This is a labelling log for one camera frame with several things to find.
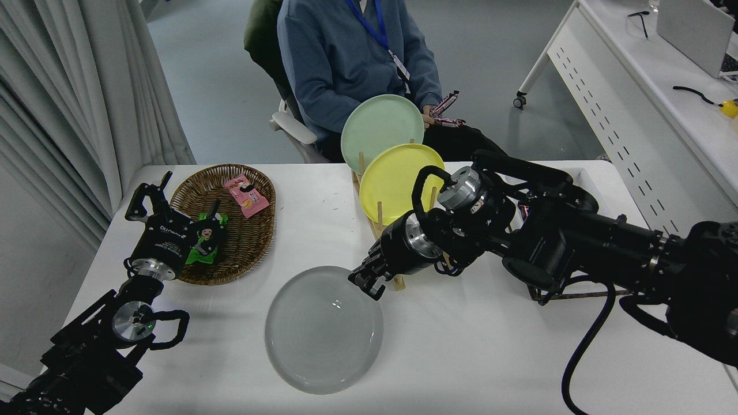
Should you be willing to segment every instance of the white desk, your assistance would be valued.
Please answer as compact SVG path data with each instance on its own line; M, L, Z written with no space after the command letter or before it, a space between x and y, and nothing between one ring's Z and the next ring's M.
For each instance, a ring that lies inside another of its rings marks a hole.
M609 163L544 164L564 168L593 190L602 213L625 213L629 222L643 224ZM447 169L462 165L449 163ZM203 167L172 167L167 196ZM459 278L427 269L406 277L406 290L388 290L381 300L382 349L356 385L324 396L287 385L272 369L263 343L273 297L308 268L353 269L373 237L346 165L253 167L277 191L270 252L225 285L166 282L154 307L187 310L187 336L173 349L143 357L143 380L110 414L568 413L559 390L562 372L603 298L540 307L492 254ZM166 170L143 168L133 183L158 181ZM124 220L127 203L115 215L68 319L125 280L121 264L143 227ZM156 327L161 341L173 332L163 323ZM728 414L738 405L722 365L640 326L618 307L580 363L572 395L594 414Z
M646 0L575 0L520 90L550 59L652 229L686 236L703 220L738 220L738 134L730 118L674 85L718 102L715 80L656 33ZM529 105L534 105L534 94Z

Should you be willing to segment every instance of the gray plate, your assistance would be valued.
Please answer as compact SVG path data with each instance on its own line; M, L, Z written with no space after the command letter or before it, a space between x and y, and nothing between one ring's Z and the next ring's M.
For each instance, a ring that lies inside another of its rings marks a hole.
M359 380L382 344L382 308L341 267L316 267L282 287L266 316L264 342L275 371L309 394Z

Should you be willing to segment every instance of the id badge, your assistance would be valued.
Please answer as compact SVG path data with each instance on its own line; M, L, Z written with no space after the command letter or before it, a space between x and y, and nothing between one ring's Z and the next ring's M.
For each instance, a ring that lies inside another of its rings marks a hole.
M400 61L400 58L397 57L391 50L388 50L390 53L390 56L392 56L392 60L395 61L395 65L397 66L397 75L405 82L410 82L410 72L407 71L407 68L404 64L402 64L402 61Z

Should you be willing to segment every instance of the pink packet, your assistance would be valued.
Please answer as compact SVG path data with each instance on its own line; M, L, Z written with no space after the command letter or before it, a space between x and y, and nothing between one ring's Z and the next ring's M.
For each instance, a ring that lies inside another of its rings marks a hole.
M231 193L247 219L269 206L269 200L261 196L261 193L243 174L227 181L223 188Z

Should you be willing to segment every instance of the blue lanyard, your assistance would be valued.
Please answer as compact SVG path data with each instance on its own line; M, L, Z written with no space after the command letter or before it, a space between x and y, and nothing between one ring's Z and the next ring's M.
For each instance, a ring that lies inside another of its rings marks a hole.
M369 25L369 22L367 19L364 18L364 16L359 12L359 9L356 8L356 5L354 5L353 0L345 0L346 4L351 8L351 11L354 12L354 16L359 19L359 21L362 23L364 28L369 32L370 35L372 35L376 41L379 42L386 50L390 50L390 43L387 41L387 30L384 28L384 19L382 18L382 7L379 5L379 0L374 0L376 3L376 18L379 21L379 30L382 32L382 35L378 34L372 26Z

